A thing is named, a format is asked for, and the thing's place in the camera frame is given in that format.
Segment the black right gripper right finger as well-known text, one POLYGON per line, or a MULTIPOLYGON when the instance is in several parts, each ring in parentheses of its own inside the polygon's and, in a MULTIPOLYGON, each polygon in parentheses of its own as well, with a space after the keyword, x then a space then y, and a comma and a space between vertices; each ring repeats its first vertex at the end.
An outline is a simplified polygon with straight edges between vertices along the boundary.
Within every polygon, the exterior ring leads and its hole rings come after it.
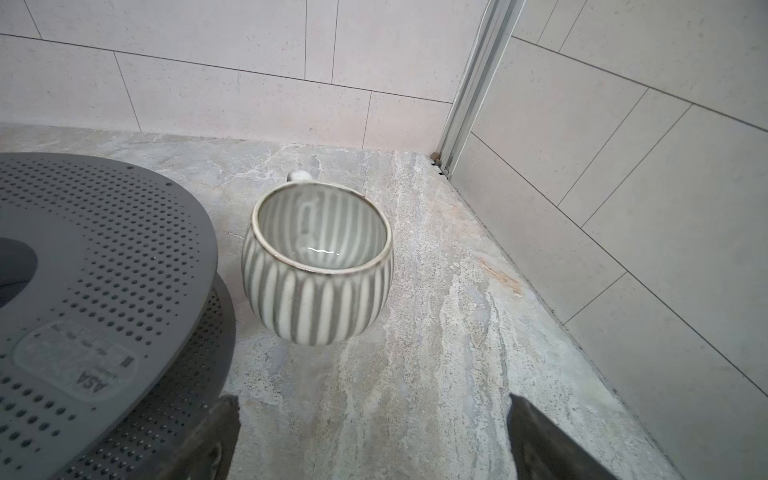
POLYGON ((522 396, 510 394, 506 424, 518 479, 617 477, 522 396))

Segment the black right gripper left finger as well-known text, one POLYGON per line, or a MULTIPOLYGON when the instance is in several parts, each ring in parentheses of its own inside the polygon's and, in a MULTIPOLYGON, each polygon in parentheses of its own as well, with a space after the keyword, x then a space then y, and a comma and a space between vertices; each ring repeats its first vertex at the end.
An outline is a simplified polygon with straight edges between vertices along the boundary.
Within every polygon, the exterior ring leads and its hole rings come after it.
POLYGON ((157 478, 226 479, 240 428, 238 398, 222 396, 205 412, 181 446, 157 468, 157 478))

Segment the grey perforated cable spool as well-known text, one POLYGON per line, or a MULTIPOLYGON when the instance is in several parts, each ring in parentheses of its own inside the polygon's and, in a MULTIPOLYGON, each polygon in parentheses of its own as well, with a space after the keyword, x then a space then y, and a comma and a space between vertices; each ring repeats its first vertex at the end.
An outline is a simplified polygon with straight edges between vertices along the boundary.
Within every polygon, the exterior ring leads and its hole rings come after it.
POLYGON ((1 157, 1 475, 158 479, 222 396, 234 306, 212 221, 117 160, 1 157))

